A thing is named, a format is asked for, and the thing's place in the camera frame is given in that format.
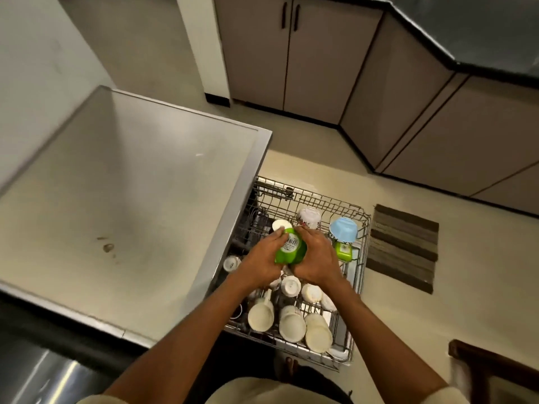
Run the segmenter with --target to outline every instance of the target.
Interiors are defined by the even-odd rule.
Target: white wall
[[[57,0],[0,0],[0,188],[100,84],[114,86]]]
[[[213,0],[178,0],[206,94],[230,98]]]

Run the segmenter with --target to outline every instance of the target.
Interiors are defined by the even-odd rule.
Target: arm
[[[320,231],[295,228],[307,254],[295,275],[319,285],[346,323],[385,404],[420,403],[447,383],[361,301],[343,278],[333,247]]]
[[[182,403],[219,333],[241,301],[281,275],[283,228],[259,242],[210,297],[140,356],[104,394],[129,404]]]

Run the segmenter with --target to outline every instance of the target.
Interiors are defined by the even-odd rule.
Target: blue bowl
[[[340,217],[329,225],[329,232],[340,242],[354,242],[357,238],[357,224],[348,217]]]

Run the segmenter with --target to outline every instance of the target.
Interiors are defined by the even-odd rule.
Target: person's left hand
[[[275,263],[275,253],[288,239],[283,227],[256,244],[239,264],[234,276],[246,286],[247,294],[265,288],[281,276],[281,264]]]

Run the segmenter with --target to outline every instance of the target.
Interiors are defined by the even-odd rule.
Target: brown mat
[[[377,204],[367,268],[432,293],[439,228],[437,222]]]

